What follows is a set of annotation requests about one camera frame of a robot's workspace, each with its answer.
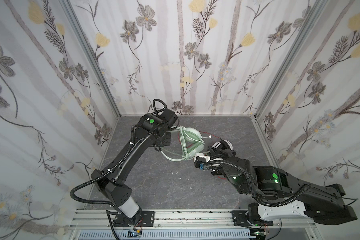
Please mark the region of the black white headphones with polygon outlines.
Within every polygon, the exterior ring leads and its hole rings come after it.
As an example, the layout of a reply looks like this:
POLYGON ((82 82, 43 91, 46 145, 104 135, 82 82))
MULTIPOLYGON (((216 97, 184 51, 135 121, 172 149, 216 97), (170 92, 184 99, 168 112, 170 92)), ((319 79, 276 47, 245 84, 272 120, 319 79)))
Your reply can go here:
POLYGON ((233 150, 233 145, 227 140, 220 140, 212 145, 213 148, 221 150, 233 150))

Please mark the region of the green white headphones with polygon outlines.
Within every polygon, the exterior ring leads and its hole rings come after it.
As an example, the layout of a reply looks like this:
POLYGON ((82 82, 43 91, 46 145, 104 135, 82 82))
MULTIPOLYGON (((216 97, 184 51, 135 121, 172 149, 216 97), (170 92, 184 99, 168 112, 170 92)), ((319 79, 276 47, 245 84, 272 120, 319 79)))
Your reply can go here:
POLYGON ((183 126, 176 127, 170 133, 178 133, 178 140, 181 145, 181 154, 176 154, 162 148, 162 155, 172 162, 188 161, 194 158, 196 153, 201 153, 205 148, 204 139, 211 139, 212 135, 204 137, 201 132, 194 128, 183 126))

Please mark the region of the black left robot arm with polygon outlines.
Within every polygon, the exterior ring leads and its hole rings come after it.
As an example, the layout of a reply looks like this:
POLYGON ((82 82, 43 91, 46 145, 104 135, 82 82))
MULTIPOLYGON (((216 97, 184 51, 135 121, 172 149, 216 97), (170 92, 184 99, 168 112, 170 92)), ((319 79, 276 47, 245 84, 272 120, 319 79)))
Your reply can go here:
POLYGON ((125 182, 134 165, 144 152, 152 147, 160 152, 163 147, 171 145, 171 131, 179 125, 175 112, 168 109, 167 104, 154 99, 153 104, 160 103, 163 108, 153 107, 153 112, 142 116, 139 122, 131 127, 131 137, 114 160, 102 170, 95 170, 91 180, 74 187, 70 196, 73 200, 91 205, 109 205, 116 214, 124 217, 126 224, 136 226, 141 220, 141 207, 133 200, 132 190, 125 182), (76 195, 90 185, 96 185, 105 201, 87 200, 76 195))

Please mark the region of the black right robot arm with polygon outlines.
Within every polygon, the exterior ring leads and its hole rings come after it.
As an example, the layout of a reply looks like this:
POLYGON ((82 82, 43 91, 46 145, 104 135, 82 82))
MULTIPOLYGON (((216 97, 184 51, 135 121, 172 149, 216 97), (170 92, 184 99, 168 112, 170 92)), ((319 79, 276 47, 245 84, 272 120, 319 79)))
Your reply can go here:
POLYGON ((344 202, 339 184, 319 186, 272 166, 253 166, 231 148, 210 147, 208 154, 196 154, 195 167, 222 175, 239 194, 249 195, 247 221, 270 224, 283 218, 308 218, 316 224, 340 225, 357 220, 354 209, 344 202))

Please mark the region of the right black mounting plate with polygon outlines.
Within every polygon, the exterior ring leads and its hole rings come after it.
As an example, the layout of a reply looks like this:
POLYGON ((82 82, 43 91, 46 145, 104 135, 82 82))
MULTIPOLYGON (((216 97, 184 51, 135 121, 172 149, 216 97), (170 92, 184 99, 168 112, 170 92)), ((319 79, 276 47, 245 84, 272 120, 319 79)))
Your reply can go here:
POLYGON ((232 219, 234 226, 258 229, 266 226, 273 226, 273 221, 267 222, 260 218, 257 213, 250 211, 232 211, 232 219))

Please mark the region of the black mounting plate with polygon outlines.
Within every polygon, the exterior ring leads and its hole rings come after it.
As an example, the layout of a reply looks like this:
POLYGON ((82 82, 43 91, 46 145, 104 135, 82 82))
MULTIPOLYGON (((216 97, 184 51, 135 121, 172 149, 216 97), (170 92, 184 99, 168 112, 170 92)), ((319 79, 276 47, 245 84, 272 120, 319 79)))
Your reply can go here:
POLYGON ((250 211, 232 211, 232 219, 234 226, 258 229, 266 226, 273 226, 273 221, 267 222, 260 218, 257 213, 250 211))
POLYGON ((153 227, 155 221, 155 213, 156 213, 155 211, 142 211, 141 220, 138 226, 142 228, 153 227))

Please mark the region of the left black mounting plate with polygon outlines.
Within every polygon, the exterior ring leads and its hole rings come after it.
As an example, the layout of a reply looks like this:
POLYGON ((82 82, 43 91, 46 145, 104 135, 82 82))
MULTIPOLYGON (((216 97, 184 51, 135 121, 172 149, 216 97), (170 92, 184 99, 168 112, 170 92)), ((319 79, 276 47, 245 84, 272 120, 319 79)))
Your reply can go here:
POLYGON ((155 211, 142 211, 141 220, 138 226, 142 228, 153 227, 155 221, 155 213, 156 213, 155 211))

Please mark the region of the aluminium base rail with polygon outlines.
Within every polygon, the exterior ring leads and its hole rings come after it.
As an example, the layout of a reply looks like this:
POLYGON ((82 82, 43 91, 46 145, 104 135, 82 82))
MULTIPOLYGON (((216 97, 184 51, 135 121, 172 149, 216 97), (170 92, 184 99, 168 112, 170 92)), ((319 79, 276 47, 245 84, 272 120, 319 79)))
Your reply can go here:
MULTIPOLYGON (((240 229, 235 226, 231 209, 207 209, 207 210, 154 210, 154 217, 131 227, 123 229, 142 230, 169 230, 169 229, 240 229)), ((272 226, 264 227, 268 232, 273 230, 304 230, 311 233, 317 230, 317 226, 308 219, 282 219, 274 220, 272 226)), ((71 221, 69 230, 110 230, 105 210, 77 210, 71 221)))

